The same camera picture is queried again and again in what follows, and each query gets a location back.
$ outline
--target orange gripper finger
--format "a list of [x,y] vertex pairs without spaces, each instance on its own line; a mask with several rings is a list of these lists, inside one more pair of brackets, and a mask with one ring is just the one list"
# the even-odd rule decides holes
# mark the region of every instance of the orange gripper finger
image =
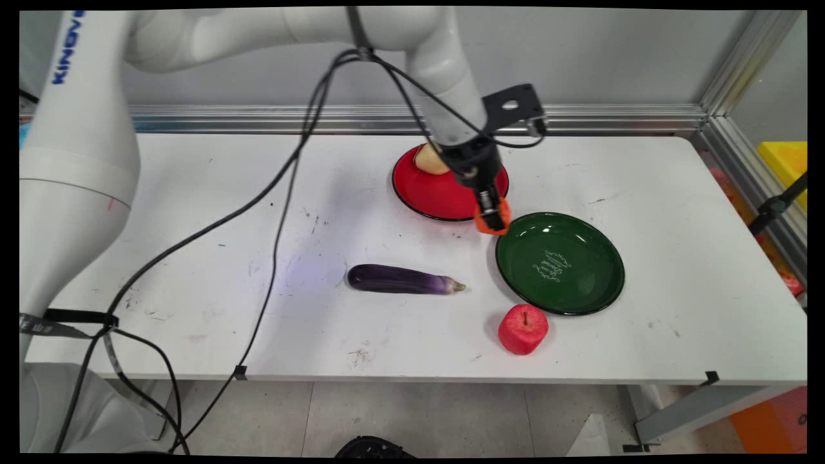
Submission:
[[481,218],[481,209],[479,205],[475,206],[475,212],[473,213],[473,218],[475,219],[475,226],[478,228],[478,232],[482,234],[490,234],[490,235],[504,235],[510,229],[510,205],[507,204],[507,200],[505,198],[501,199],[501,202],[498,203],[498,212],[502,214],[502,221],[504,221],[504,229],[502,230],[492,230],[487,227],[487,224],[484,222],[484,219]]

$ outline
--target toy apple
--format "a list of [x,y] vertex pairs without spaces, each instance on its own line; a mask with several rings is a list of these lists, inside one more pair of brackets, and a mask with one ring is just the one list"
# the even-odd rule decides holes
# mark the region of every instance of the toy apple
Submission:
[[532,305],[515,305],[498,326],[498,339],[515,354],[533,353],[545,339],[549,324],[545,313]]

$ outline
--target purple eggplant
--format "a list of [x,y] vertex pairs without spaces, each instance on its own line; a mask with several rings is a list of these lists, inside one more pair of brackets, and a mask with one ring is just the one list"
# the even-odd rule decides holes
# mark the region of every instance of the purple eggplant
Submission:
[[359,264],[346,274],[352,288],[382,293],[449,295],[466,288],[451,277],[380,264]]

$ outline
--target table surface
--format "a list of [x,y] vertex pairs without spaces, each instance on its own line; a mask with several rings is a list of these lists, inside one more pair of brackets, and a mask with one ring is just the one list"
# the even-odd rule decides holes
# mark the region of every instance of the table surface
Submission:
[[[139,135],[128,225],[53,307],[105,310],[150,258],[255,196],[297,139]],[[471,221],[420,216],[395,196],[393,165],[420,142],[316,135],[307,144],[275,288],[245,362],[250,379],[696,385],[716,371],[718,385],[807,383],[807,317],[686,140],[553,137],[502,149],[514,218],[579,217],[610,238],[626,270],[607,309],[548,315],[550,332],[528,356],[497,339],[504,314],[523,301],[497,271],[495,238]],[[121,328],[159,345],[179,379],[224,379],[238,363],[266,294],[286,184],[157,265],[121,302]],[[449,275],[468,290],[355,291],[343,278],[359,263]],[[113,339],[127,374],[167,378],[151,349]],[[27,359],[80,363],[86,346],[39,338]],[[102,347],[91,366],[113,376]]]

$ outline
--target gray wall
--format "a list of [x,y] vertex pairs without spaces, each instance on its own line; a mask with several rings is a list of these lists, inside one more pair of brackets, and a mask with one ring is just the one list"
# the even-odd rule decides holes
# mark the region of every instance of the gray wall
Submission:
[[[195,10],[192,14],[211,14]],[[749,11],[458,7],[464,50],[486,94],[533,83],[544,103],[696,103],[738,38]],[[21,85],[40,94],[56,21],[21,13]],[[341,44],[253,51],[198,69],[124,70],[132,104],[303,104]],[[37,59],[24,59],[23,50]],[[382,54],[403,64],[401,54]],[[400,103],[375,64],[341,69],[332,104]]]
[[771,61],[731,112],[753,146],[808,139],[808,13],[803,12]]

